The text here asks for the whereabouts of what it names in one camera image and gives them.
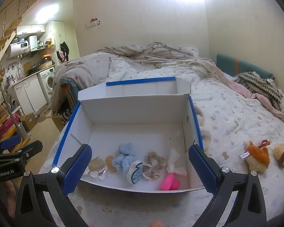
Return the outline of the person's left hand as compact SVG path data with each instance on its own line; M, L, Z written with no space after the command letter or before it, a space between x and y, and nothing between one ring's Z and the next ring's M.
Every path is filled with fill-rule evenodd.
M11 180L0 182L0 207L5 208L11 219L15 218L17 192Z

